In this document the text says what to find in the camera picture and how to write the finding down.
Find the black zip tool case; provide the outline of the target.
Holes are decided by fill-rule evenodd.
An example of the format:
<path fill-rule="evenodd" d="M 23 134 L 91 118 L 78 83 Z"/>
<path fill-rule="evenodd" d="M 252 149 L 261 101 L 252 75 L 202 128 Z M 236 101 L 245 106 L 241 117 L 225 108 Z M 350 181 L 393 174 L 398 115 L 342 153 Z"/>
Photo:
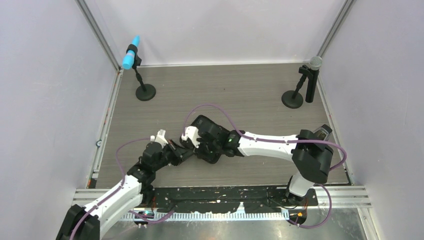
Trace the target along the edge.
<path fill-rule="evenodd" d="M 234 150 L 226 146 L 230 131 L 205 115 L 196 117 L 185 129 L 189 133 L 182 135 L 179 142 L 183 147 L 192 150 L 197 158 L 215 164 L 221 155 L 235 156 Z"/>

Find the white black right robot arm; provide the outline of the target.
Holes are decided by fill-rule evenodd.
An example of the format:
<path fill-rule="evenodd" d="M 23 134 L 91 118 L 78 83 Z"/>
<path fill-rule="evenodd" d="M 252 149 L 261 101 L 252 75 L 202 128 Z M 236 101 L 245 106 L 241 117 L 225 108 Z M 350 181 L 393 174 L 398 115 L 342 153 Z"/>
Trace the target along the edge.
<path fill-rule="evenodd" d="M 289 181 L 285 198 L 291 205 L 299 205 L 314 184 L 328 180 L 334 151 L 322 141 L 332 132 L 326 124 L 315 131 L 303 129 L 298 135 L 287 136 L 229 131 L 221 126 L 188 126 L 180 141 L 188 143 L 199 158 L 211 164 L 221 155 L 272 157 L 294 163 L 297 172 Z"/>

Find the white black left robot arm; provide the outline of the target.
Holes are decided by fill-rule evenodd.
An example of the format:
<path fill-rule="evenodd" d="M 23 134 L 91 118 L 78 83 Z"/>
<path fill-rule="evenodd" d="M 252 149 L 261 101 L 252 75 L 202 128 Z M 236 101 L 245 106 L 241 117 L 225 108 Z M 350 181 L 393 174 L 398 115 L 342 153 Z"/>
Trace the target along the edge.
<path fill-rule="evenodd" d="M 153 202 L 152 182 L 156 172 L 168 165 L 178 166 L 194 154 L 193 150 L 156 141 L 146 145 L 138 161 L 122 180 L 105 194 L 67 211 L 58 231 L 58 240 L 100 240 L 128 211 L 137 206 L 148 207 Z"/>

